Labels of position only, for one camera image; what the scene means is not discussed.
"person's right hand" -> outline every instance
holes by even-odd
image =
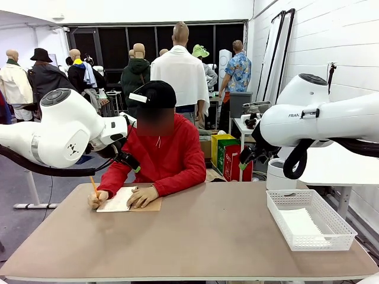
[[[95,192],[88,195],[88,205],[92,209],[97,209],[101,204],[103,204],[109,197],[107,191],[98,191],[98,197]]]

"yellow box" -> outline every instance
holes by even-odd
[[[212,135],[212,164],[217,167],[217,151],[218,151],[218,141],[219,140],[227,140],[227,139],[235,139],[230,134],[219,134],[219,135]]]

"dark green jacket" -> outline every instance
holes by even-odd
[[[130,59],[128,66],[124,68],[121,75],[121,87],[125,95],[128,113],[132,117],[136,117],[135,107],[138,105],[138,102],[129,99],[129,94],[143,85],[141,75],[145,84],[150,81],[150,62],[140,58]]]

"white coat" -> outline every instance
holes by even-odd
[[[32,104],[33,91],[24,69],[7,63],[0,69],[0,91],[9,104]]]
[[[195,105],[204,101],[202,113],[208,116],[209,92],[201,60],[192,56],[183,46],[174,46],[169,52],[155,59],[150,80],[169,83],[176,93],[176,106]]]

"red hoodie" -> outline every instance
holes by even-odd
[[[137,136],[131,131],[123,146],[140,162],[134,182],[151,182],[159,196],[168,195],[205,181],[204,153],[201,151],[196,127],[182,115],[174,116],[174,133],[170,136]],[[114,162],[101,177],[99,191],[110,198],[124,185],[131,169]]]

